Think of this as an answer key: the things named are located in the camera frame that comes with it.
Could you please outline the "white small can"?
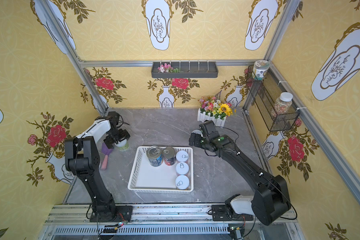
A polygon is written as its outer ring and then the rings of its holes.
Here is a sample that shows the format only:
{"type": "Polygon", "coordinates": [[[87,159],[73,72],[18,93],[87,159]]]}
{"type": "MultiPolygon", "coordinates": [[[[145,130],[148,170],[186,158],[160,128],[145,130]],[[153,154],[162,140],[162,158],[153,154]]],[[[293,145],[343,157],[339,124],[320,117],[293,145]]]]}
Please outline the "white small can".
{"type": "Polygon", "coordinates": [[[120,152],[125,152],[129,149],[129,143],[127,139],[118,142],[117,144],[115,144],[115,146],[119,149],[120,152]]]}

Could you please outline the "pink small can front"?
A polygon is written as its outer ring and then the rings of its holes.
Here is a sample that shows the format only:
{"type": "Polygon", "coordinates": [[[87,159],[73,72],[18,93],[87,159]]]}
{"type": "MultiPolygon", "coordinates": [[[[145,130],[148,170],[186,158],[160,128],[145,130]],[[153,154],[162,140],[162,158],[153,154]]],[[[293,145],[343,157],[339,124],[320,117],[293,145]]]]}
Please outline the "pink small can front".
{"type": "Polygon", "coordinates": [[[176,154],[176,159],[179,163],[187,163],[189,160],[189,154],[186,151],[179,151],[176,154]]]}

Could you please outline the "pink small can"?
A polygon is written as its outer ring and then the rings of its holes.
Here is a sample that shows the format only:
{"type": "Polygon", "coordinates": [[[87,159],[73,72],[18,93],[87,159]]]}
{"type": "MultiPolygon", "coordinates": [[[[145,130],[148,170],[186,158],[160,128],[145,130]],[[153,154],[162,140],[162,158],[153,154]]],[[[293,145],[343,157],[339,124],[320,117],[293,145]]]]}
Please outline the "pink small can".
{"type": "Polygon", "coordinates": [[[184,162],[177,163],[176,165],[176,173],[178,176],[180,175],[187,175],[189,173],[189,165],[184,162]]]}
{"type": "Polygon", "coordinates": [[[176,159],[179,163],[187,163],[189,160],[189,154],[186,151],[179,151],[176,154],[176,159]]]}

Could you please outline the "pink small can back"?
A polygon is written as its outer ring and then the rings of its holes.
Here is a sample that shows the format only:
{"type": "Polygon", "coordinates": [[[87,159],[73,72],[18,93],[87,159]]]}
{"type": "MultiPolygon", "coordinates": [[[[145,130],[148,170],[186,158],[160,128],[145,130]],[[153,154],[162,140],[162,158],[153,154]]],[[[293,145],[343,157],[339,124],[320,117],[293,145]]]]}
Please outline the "pink small can back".
{"type": "Polygon", "coordinates": [[[189,165],[184,162],[177,163],[176,165],[176,173],[178,176],[180,175],[187,175],[189,173],[189,165]]]}

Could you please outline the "red labelled tin can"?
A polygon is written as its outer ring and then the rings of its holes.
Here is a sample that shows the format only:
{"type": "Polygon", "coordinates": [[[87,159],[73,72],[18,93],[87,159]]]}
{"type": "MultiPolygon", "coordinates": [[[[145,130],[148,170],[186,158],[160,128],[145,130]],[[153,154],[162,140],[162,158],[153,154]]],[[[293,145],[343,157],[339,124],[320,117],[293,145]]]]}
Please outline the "red labelled tin can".
{"type": "Polygon", "coordinates": [[[173,147],[164,148],[162,156],[167,166],[172,166],[176,163],[176,151],[173,147]]]}

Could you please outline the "blue labelled tin can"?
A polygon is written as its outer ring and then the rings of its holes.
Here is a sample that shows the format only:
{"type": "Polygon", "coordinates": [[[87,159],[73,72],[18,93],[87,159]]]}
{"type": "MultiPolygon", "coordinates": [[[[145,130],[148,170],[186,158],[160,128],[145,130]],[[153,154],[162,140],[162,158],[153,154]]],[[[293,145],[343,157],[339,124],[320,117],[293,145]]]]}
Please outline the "blue labelled tin can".
{"type": "Polygon", "coordinates": [[[162,149],[158,146],[152,146],[147,149],[147,158],[153,167],[158,167],[163,162],[162,149]]]}

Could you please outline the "white plastic basket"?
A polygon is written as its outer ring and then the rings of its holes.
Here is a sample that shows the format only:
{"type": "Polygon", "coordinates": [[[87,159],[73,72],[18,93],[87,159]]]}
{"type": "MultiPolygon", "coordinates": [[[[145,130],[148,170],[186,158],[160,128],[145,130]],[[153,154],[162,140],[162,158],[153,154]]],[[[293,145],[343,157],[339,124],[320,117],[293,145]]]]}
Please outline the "white plastic basket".
{"type": "Polygon", "coordinates": [[[162,163],[158,167],[150,164],[147,156],[148,146],[137,148],[133,168],[131,171],[128,189],[142,193],[163,193],[163,194],[185,194],[194,190],[194,160],[193,149],[191,147],[174,147],[176,152],[185,151],[189,155],[186,163],[189,171],[185,175],[188,179],[185,189],[179,189],[176,171],[176,165],[168,166],[162,163]]]}

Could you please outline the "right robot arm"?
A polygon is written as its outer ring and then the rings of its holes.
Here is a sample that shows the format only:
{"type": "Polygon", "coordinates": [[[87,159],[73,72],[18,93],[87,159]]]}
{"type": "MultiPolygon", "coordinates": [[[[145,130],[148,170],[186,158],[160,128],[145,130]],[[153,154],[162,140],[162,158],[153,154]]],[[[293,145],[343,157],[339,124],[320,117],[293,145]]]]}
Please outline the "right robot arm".
{"type": "Polygon", "coordinates": [[[269,226],[278,218],[284,219],[283,215],[289,210],[295,210],[282,176],[273,176],[255,164],[239,149],[235,140],[220,135],[214,122],[205,121],[199,128],[202,133],[191,133],[189,146],[215,153],[240,174],[254,191],[251,209],[262,224],[269,226]]]}

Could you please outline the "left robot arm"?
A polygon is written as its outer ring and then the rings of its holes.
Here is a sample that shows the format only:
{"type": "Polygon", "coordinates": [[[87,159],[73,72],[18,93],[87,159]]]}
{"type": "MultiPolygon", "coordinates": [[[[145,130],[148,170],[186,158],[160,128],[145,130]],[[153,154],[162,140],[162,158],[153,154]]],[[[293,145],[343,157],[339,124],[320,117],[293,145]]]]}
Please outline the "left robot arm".
{"type": "Polygon", "coordinates": [[[129,222],[132,206],[117,206],[112,194],[107,190],[100,173],[101,158],[97,143],[105,135],[107,148],[114,148],[130,138],[127,130],[121,126],[124,119],[115,111],[105,117],[98,117],[94,123],[78,136],[65,140],[66,169],[82,181],[91,198],[92,223],[129,222]]]}

